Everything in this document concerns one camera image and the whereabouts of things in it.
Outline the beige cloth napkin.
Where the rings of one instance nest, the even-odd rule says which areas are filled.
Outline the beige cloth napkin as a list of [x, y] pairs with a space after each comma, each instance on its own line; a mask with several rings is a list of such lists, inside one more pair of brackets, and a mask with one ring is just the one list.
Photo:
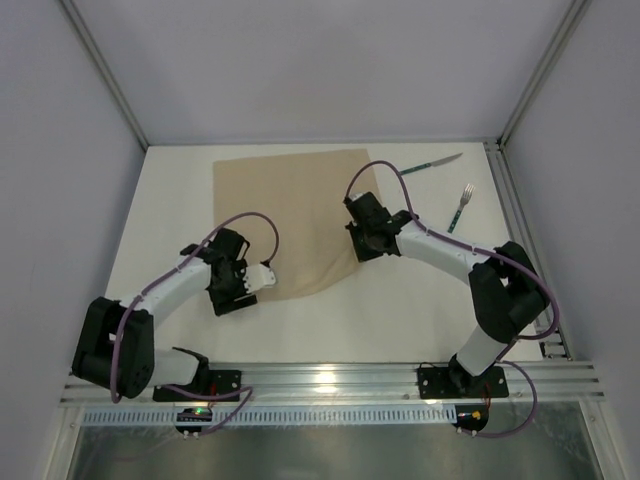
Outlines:
[[354, 274], [359, 262], [345, 226], [343, 200], [351, 183], [378, 193], [365, 149], [217, 161], [213, 219], [231, 219], [251, 244], [249, 263], [269, 260], [277, 283], [262, 301], [319, 293]]

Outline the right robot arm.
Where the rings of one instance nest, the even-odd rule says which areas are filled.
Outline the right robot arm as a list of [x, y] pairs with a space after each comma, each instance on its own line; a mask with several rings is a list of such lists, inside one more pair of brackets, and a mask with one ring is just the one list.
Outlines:
[[496, 361], [550, 304], [524, 249], [509, 241], [484, 252], [449, 234], [423, 230], [409, 211], [392, 215], [371, 192], [349, 196], [344, 205], [359, 262], [404, 257], [449, 274], [470, 289], [476, 327], [445, 367], [418, 368], [420, 397], [507, 397], [504, 370]]

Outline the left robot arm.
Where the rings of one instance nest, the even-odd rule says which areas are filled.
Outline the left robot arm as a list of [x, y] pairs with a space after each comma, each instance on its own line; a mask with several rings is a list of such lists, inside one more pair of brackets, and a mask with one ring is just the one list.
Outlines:
[[183, 303], [207, 293], [222, 316], [256, 304], [258, 290], [275, 276], [269, 262], [251, 265], [242, 235], [222, 228], [210, 241], [190, 244], [177, 265], [141, 292], [120, 299], [104, 296], [87, 309], [72, 360], [75, 377], [109, 390], [115, 401], [133, 399], [152, 387], [157, 402], [182, 399], [236, 401], [208, 358], [195, 351], [155, 345], [155, 331]]

